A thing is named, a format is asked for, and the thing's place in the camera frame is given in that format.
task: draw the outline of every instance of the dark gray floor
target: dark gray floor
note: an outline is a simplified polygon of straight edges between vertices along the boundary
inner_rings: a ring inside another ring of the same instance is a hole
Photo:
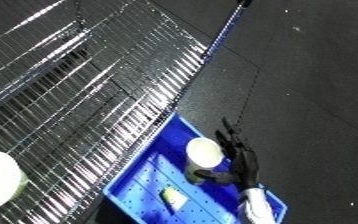
[[[209,36],[235,5],[156,3]],[[358,224],[358,1],[255,0],[225,45],[181,115],[213,137],[222,116],[237,119],[260,70],[243,129],[264,184],[289,206],[284,223]]]

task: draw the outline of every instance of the robotic hand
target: robotic hand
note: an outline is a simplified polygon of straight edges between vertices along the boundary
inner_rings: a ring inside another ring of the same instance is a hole
[[[248,141],[242,142],[237,127],[223,118],[223,125],[230,135],[228,140],[220,131],[215,135],[225,156],[230,159],[230,170],[212,172],[196,170],[195,175],[217,184],[234,184],[239,191],[239,218],[242,223],[275,224],[272,209],[266,201],[265,191],[258,187],[259,164]]]

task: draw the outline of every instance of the metal wire rack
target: metal wire rack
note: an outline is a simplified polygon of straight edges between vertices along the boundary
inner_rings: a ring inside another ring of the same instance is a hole
[[[144,0],[0,0],[0,223],[74,223],[146,144],[205,47]]]

